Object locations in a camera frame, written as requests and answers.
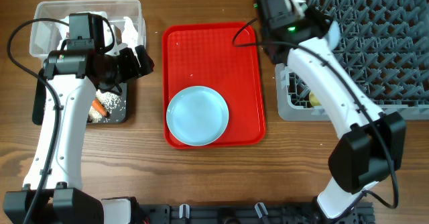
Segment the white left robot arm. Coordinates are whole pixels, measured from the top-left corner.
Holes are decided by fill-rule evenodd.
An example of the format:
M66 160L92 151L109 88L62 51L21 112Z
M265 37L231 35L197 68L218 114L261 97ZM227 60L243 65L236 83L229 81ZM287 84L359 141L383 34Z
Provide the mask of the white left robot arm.
M121 85L152 73L145 47L112 55L106 18L73 13L69 37L44 60L37 80L46 103L34 160L20 191L5 194L3 210L13 223L147 223L133 197L96 199L82 190L81 157L90 107L97 91L120 95Z

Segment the white rice pile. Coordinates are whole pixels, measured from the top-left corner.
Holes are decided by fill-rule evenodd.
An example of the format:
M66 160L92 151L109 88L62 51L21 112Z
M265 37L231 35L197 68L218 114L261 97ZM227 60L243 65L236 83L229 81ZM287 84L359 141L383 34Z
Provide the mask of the white rice pile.
M91 106L88 113L88 123L121 123L125 121L127 116L127 99L125 95L115 95L113 93L102 93L100 90L96 92L96 98L101 102L106 109L108 115L101 116Z

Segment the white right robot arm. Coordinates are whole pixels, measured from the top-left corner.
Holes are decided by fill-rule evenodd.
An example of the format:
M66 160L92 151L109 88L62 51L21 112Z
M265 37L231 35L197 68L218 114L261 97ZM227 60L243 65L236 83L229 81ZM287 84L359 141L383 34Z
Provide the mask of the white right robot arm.
M385 113L338 62L337 21L305 0L254 0L253 5L265 53L304 81L339 139L328 159L331 179L315 200L320 218L331 223L344 217L386 178L397 192L406 122L397 112Z

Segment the white paper napkin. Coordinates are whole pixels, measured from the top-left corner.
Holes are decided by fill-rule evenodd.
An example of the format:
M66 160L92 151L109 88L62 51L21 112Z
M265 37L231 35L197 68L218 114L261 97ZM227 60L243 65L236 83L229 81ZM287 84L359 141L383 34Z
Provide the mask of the white paper napkin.
M108 19L108 15L105 11L83 11L79 13L91 13L95 15L100 15ZM121 44L119 45L119 51L127 47L134 48L138 46L139 34L138 34L138 31L135 29L133 21L131 20L130 17L127 17L127 16L120 17L120 19L121 20L119 21L114 21L114 22L110 21L110 24L116 26L121 32ZM123 23L123 29L117 26L116 23ZM57 23L56 25L58 26L58 29L61 35L61 40L58 43L56 49L60 50L63 41L69 38L69 30L68 30L68 27L66 27L65 25L57 24Z

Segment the light blue plate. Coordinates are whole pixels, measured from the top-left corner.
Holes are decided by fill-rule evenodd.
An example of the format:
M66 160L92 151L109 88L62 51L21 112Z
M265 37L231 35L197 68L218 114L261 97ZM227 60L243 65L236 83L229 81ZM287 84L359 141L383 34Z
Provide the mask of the light blue plate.
M186 146L207 146L226 131L229 107L222 95L212 88L187 87L168 103L166 123L170 133Z

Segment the light blue small bowl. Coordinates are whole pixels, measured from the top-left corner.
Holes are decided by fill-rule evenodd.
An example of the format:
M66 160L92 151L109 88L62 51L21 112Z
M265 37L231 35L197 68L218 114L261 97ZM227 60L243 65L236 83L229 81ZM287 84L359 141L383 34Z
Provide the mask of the light blue small bowl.
M341 40L341 31L337 21L333 21L331 23L328 33L326 34L326 40L331 51L333 51L338 46Z

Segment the orange carrot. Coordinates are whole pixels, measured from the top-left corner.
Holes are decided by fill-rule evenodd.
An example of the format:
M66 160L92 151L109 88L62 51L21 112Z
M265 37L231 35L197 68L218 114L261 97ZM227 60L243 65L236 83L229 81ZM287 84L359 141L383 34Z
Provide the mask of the orange carrot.
M93 103L92 103L92 107L95 109L95 111L97 111L101 116L106 117L108 115L106 109L103 107L103 105L101 104L101 102L95 98Z

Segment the yellow plastic cup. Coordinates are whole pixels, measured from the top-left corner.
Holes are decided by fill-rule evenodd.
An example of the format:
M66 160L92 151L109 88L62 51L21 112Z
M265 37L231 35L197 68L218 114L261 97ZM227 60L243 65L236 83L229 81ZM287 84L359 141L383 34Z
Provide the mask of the yellow plastic cup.
M316 98L315 94L312 91L310 91L308 94L308 100L313 107L321 106L319 100Z

